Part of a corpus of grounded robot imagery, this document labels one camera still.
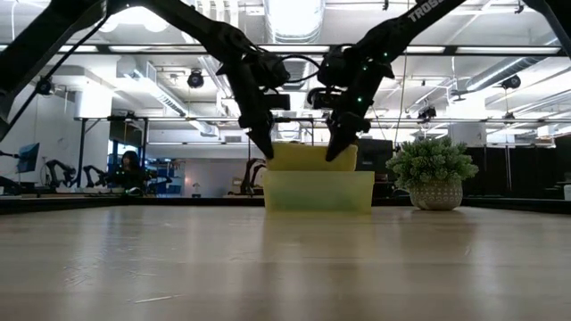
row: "table surface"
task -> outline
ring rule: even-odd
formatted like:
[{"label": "table surface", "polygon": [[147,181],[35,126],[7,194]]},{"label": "table surface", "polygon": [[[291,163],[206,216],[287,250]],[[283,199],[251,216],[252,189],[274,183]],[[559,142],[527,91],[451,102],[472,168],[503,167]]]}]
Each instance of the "table surface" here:
[{"label": "table surface", "polygon": [[571,219],[117,207],[0,217],[0,319],[569,320]]}]

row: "robot arm in background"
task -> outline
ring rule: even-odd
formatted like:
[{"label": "robot arm in background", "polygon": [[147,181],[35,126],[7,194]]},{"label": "robot arm in background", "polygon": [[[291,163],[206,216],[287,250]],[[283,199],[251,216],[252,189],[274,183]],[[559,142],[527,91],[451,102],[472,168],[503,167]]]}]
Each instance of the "robot arm in background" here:
[{"label": "robot arm in background", "polygon": [[[55,167],[59,167],[63,171],[63,180],[59,180],[57,178],[57,173],[55,172]],[[50,172],[51,181],[49,186],[52,188],[60,187],[60,184],[63,183],[66,187],[71,187],[75,183],[75,175],[77,171],[68,165],[60,162],[59,160],[50,160],[46,162],[47,170]]]},{"label": "robot arm in background", "polygon": [[130,6],[143,6],[172,26],[200,42],[222,63],[241,112],[241,128],[268,158],[273,158],[270,131],[273,117],[263,103],[261,87],[284,85],[289,74],[273,53],[262,51],[240,30],[225,22],[212,21],[180,0],[52,0],[13,42],[0,52],[0,141],[8,134],[24,108],[9,121],[16,95],[45,67],[76,32],[101,26],[110,15]]},{"label": "robot arm in background", "polygon": [[[95,173],[97,173],[97,175],[99,176],[99,179],[97,180],[97,182],[93,182],[93,179],[91,178],[91,171],[94,171]],[[87,165],[83,167],[83,171],[86,173],[87,176],[87,186],[86,187],[95,187],[95,186],[105,186],[107,185],[107,173],[105,173],[104,171],[98,169],[97,167],[93,166],[93,165]]]},{"label": "robot arm in background", "polygon": [[9,153],[5,153],[5,152],[0,151],[0,157],[1,156],[12,157],[13,159],[16,159],[16,160],[20,158],[20,155],[18,155],[18,154],[9,154]]},{"label": "robot arm in background", "polygon": [[266,164],[258,164],[255,168],[253,168],[252,180],[250,181],[250,186],[252,189],[256,186],[256,178],[258,177],[258,173],[260,173],[260,169],[266,168]]},{"label": "robot arm in background", "polygon": [[263,159],[250,159],[246,162],[246,172],[244,173],[244,179],[242,179],[242,184],[240,185],[240,194],[242,195],[253,193],[253,182],[255,181],[255,175],[259,169],[254,169],[253,178],[251,178],[250,172],[256,163],[259,163],[259,165],[263,165],[264,167],[266,166],[266,161]]},{"label": "robot arm in background", "polygon": [[[334,47],[320,66],[318,80],[326,90],[342,92],[327,119],[331,140],[327,160],[333,160],[356,139],[367,132],[370,123],[365,113],[383,78],[394,78],[390,63],[404,52],[410,42],[465,0],[417,0],[417,4],[400,17],[383,21],[372,28],[357,44],[343,50]],[[524,0],[541,13],[551,25],[567,55],[571,54],[571,1]]]}]

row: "computer monitor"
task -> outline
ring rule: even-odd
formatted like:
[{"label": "computer monitor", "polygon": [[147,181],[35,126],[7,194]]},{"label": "computer monitor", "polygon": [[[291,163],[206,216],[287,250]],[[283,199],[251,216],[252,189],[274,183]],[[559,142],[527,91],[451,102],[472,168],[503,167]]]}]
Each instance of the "computer monitor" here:
[{"label": "computer monitor", "polygon": [[358,141],[357,171],[374,171],[376,174],[393,172],[386,168],[386,162],[393,157],[393,141],[379,139],[360,139]]},{"label": "computer monitor", "polygon": [[36,170],[39,143],[22,146],[18,155],[18,173],[28,173]]}]

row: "security camera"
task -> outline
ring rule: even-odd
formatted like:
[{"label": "security camera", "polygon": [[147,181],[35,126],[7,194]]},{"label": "security camera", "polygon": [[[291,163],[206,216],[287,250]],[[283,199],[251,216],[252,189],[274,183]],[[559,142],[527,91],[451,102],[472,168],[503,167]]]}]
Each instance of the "security camera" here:
[{"label": "security camera", "polygon": [[186,82],[191,88],[200,88],[204,86],[203,70],[191,70],[190,76]]},{"label": "security camera", "polygon": [[40,95],[53,95],[55,93],[55,86],[52,78],[40,77],[36,84],[37,93]]},{"label": "security camera", "polygon": [[521,86],[521,78],[517,75],[507,78],[500,83],[500,86],[504,89],[518,89]]}]

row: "black partition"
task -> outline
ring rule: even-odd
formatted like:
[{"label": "black partition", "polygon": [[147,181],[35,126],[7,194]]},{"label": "black partition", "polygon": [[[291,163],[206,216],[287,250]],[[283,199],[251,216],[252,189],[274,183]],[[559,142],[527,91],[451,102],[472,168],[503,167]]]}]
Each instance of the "black partition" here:
[{"label": "black partition", "polygon": [[571,180],[571,136],[555,138],[557,161],[557,180],[559,182]]},{"label": "black partition", "polygon": [[559,199],[557,150],[537,146],[474,147],[467,154],[479,168],[464,182],[466,196]]},{"label": "black partition", "polygon": [[387,169],[386,163],[393,157],[393,141],[360,139],[357,144],[359,150],[355,170],[374,171],[392,178],[393,172]]}]

